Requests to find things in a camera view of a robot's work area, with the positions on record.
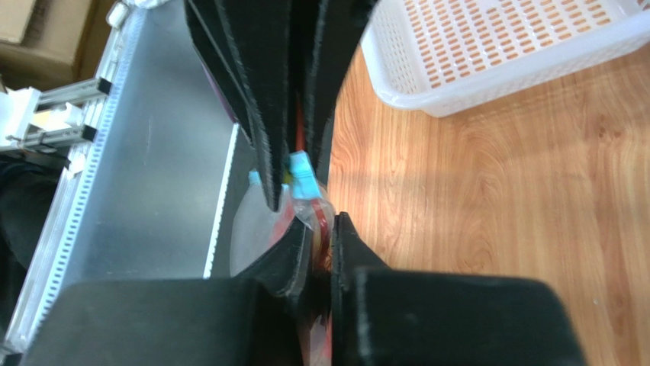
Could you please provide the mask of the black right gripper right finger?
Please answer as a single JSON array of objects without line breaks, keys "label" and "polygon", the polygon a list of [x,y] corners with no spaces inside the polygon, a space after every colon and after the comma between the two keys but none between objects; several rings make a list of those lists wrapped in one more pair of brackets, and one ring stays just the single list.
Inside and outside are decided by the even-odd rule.
[{"label": "black right gripper right finger", "polygon": [[563,303],[531,278],[390,268],[349,215],[331,244],[334,365],[584,365]]}]

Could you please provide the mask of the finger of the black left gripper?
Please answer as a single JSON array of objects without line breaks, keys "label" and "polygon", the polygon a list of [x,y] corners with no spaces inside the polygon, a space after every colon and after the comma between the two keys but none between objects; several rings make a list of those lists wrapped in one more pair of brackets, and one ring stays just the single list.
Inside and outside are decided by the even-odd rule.
[{"label": "finger of the black left gripper", "polygon": [[277,211],[288,160],[290,1],[186,1],[192,43],[256,153]]},{"label": "finger of the black left gripper", "polygon": [[361,36],[378,3],[330,0],[297,2],[298,90],[304,149],[319,169],[331,144],[336,101]]}]

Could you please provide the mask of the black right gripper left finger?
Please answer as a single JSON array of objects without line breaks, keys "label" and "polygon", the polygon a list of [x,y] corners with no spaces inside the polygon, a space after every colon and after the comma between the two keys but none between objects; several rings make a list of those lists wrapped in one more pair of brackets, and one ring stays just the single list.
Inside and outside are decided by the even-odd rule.
[{"label": "black right gripper left finger", "polygon": [[23,365],[236,365],[229,278],[68,287]]}]

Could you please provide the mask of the clear zip top bag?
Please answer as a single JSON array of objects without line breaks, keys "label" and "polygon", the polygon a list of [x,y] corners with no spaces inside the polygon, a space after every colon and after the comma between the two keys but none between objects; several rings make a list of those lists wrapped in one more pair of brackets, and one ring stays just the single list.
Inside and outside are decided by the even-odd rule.
[{"label": "clear zip top bag", "polygon": [[262,199],[260,174],[252,171],[231,236],[234,363],[326,361],[334,209],[305,151],[289,156],[280,208]]}]

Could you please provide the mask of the red toy lobster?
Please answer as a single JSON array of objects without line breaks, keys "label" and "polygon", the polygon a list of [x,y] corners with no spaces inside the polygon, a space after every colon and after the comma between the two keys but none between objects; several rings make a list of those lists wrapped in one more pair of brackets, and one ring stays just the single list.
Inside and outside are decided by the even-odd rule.
[{"label": "red toy lobster", "polygon": [[330,224],[334,210],[304,149],[301,104],[296,104],[294,152],[283,185],[286,208],[273,228],[291,259],[282,289],[285,311],[294,320],[303,365],[331,365]]}]

